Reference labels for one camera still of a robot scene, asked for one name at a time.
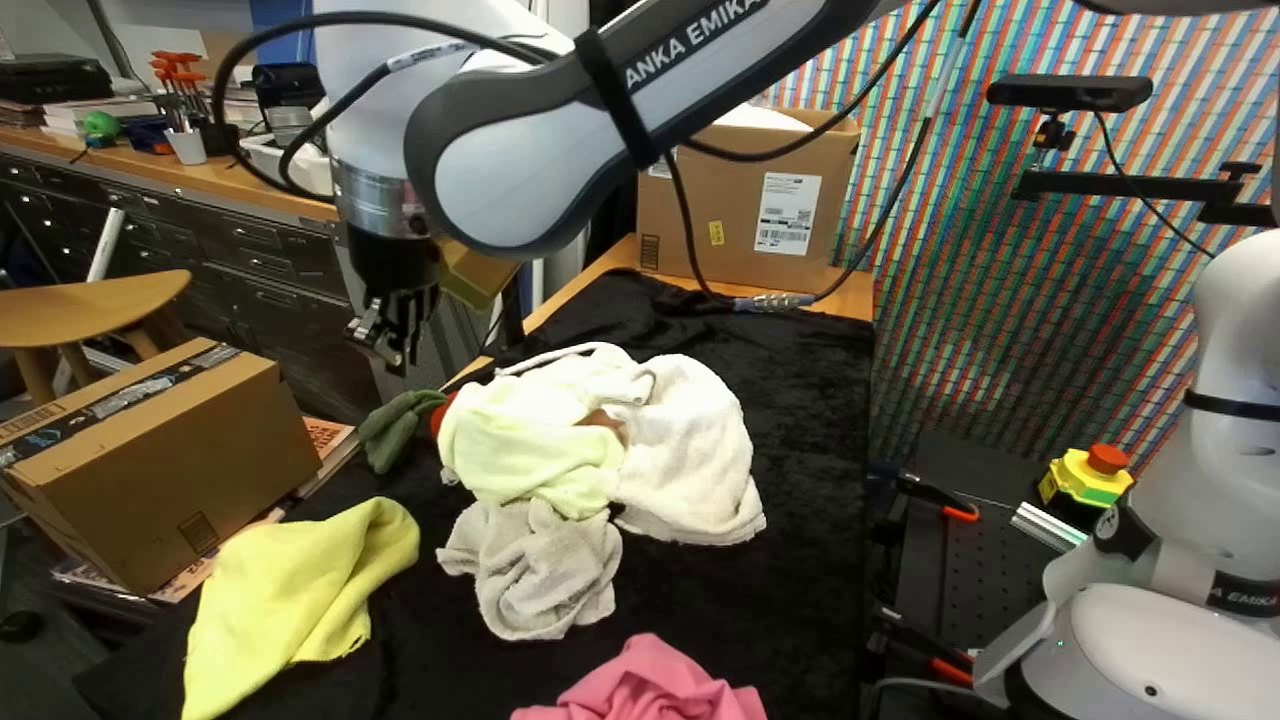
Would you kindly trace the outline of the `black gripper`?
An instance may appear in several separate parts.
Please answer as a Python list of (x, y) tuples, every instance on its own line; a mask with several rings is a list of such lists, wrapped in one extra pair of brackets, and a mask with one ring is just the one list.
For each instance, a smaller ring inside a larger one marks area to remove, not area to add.
[(353, 229), (347, 260), (363, 282), (360, 306), (347, 319), (347, 340), (363, 356), (397, 365), (399, 351), (417, 346), (423, 306), (436, 287), (439, 249), (429, 238), (393, 238)]

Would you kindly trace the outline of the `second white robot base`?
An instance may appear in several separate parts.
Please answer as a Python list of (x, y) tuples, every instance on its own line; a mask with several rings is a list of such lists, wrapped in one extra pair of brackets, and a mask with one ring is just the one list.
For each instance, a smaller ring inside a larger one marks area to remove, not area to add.
[(1046, 720), (1280, 720), (1280, 230), (1196, 278), (1175, 426), (1044, 600), (973, 660), (973, 691)]

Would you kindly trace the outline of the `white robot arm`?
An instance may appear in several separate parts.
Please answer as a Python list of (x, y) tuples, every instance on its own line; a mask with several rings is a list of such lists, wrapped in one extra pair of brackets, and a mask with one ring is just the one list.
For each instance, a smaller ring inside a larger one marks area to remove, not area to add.
[(347, 334), (417, 361), (436, 256), (566, 244), (606, 193), (899, 0), (632, 0), (577, 36), (520, 0), (309, 0), (328, 200), (360, 277)]

